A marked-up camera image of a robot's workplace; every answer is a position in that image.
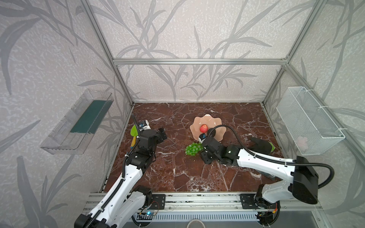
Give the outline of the green fake grape bunch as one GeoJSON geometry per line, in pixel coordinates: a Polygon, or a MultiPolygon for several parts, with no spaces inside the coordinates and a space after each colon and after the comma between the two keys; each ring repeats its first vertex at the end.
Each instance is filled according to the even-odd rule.
{"type": "Polygon", "coordinates": [[[201,143],[193,142],[185,148],[185,154],[188,156],[196,156],[204,147],[201,143]]]}

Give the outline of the red fake apple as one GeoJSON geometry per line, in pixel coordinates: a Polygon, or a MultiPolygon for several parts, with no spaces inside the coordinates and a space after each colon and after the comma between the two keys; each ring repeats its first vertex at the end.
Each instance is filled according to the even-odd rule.
{"type": "Polygon", "coordinates": [[[205,133],[206,134],[208,132],[208,130],[209,130],[209,128],[208,128],[208,126],[206,124],[202,124],[200,126],[200,132],[201,133],[205,133]]]}

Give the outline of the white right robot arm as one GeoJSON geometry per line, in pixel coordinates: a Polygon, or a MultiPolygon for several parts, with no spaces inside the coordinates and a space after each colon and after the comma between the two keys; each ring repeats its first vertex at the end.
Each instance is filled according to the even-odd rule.
{"type": "Polygon", "coordinates": [[[201,158],[206,164],[218,161],[226,166],[250,168],[280,178],[273,184],[262,184],[254,197],[256,205],[267,208],[278,201],[297,199],[306,204],[318,203],[318,175],[304,163],[307,160],[275,158],[236,145],[224,146],[213,137],[200,140],[201,158]]]}

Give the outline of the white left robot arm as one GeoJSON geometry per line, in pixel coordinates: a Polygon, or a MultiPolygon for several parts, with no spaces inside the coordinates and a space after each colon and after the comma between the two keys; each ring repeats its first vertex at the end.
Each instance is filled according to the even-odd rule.
{"type": "Polygon", "coordinates": [[[134,188],[156,158],[157,145],[167,139],[163,128],[138,133],[135,146],[125,155],[122,173],[110,191],[88,215],[81,214],[75,228],[121,228],[138,209],[151,204],[151,189],[134,188]]]}

